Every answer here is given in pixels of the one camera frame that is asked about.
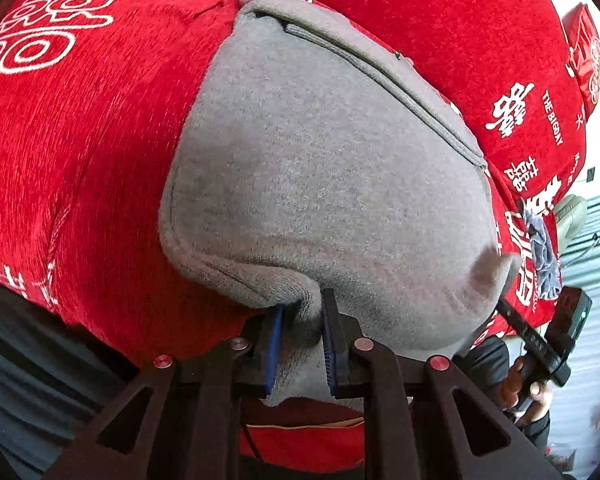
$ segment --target black cable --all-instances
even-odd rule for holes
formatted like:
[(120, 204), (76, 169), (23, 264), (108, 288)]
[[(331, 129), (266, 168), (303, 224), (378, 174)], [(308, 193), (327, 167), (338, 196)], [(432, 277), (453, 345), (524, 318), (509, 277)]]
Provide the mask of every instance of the black cable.
[(593, 233), (593, 237), (591, 238), (591, 240), (593, 241), (593, 243), (589, 247), (587, 247), (586, 249), (584, 249), (584, 251), (582, 251), (580, 254), (578, 254), (578, 256), (576, 256), (575, 258), (572, 258), (571, 260), (569, 260), (565, 264), (562, 264), (562, 268), (566, 269), (571, 264), (574, 264), (579, 259), (581, 259), (583, 256), (585, 256), (585, 254), (589, 253), (589, 251), (592, 250), (598, 244), (598, 242), (600, 241), (600, 237), (598, 236), (598, 233)]
[(249, 433), (249, 428), (247, 427), (247, 425), (244, 423), (243, 420), (240, 421), (240, 424), (242, 426), (242, 430), (244, 431), (244, 436), (247, 439), (247, 443), (249, 444), (249, 447), (251, 448), (251, 451), (253, 452), (253, 455), (261, 462), (264, 462), (264, 460), (262, 459), (262, 455), (260, 454), (260, 452), (258, 451), (258, 448), (256, 447), (255, 442), (251, 438), (251, 434)]

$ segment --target red packaging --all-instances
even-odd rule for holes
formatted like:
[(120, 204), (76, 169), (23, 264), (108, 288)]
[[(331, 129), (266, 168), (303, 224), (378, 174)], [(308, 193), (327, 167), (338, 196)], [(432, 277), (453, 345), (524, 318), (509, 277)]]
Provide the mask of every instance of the red packaging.
[(573, 49), (571, 65), (580, 86), (585, 117), (589, 119), (600, 98), (600, 35), (586, 4), (578, 4), (562, 22)]

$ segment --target black clamp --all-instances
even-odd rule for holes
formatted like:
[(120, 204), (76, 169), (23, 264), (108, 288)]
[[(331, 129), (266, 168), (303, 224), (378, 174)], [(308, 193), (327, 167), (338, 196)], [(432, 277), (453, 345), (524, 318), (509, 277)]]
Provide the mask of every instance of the black clamp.
[(567, 359), (575, 347), (584, 322), (589, 317), (591, 299), (579, 288), (566, 286), (557, 301), (553, 319), (546, 330), (546, 338), (538, 332), (505, 300), (500, 300), (496, 311), (502, 315), (525, 343), (526, 354), (520, 376), (523, 380), (518, 404), (513, 414), (525, 412), (532, 402), (529, 389), (533, 383), (553, 381), (563, 387), (571, 377)]
[[(238, 480), (240, 400), (271, 391), (282, 315), (250, 320), (202, 357), (158, 357), (43, 480)], [(323, 319), (332, 394), (364, 398), (365, 479), (560, 478), (448, 358), (396, 356), (338, 312), (332, 290), (323, 291)]]

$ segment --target red pillow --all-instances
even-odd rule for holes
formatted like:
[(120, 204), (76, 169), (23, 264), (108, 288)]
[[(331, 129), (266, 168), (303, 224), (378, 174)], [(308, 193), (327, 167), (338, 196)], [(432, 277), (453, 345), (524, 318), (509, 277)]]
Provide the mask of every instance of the red pillow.
[(0, 282), (145, 365), (252, 313), (184, 279), (157, 216), (238, 0), (17, 0), (0, 25)]
[[(298, 428), (251, 426), (249, 434), (264, 462), (297, 471), (331, 473), (353, 469), (365, 459), (363, 422)], [(244, 432), (240, 432), (240, 452), (254, 456)]]
[(585, 126), (551, 0), (319, 1), (413, 59), (530, 208), (546, 214), (567, 193)]
[(580, 85), (585, 117), (589, 119), (600, 97), (600, 35), (586, 4), (575, 6), (562, 22), (573, 49), (571, 64)]

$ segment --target red button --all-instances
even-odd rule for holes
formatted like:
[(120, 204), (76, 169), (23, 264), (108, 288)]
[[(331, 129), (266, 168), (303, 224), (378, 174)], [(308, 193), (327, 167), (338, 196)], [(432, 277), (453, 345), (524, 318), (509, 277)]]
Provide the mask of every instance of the red button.
[(449, 368), (449, 359), (443, 355), (435, 355), (429, 360), (429, 366), (439, 372), (444, 372)]
[(154, 359), (154, 366), (156, 368), (164, 369), (169, 368), (173, 364), (173, 357), (167, 354), (158, 355), (157, 358)]

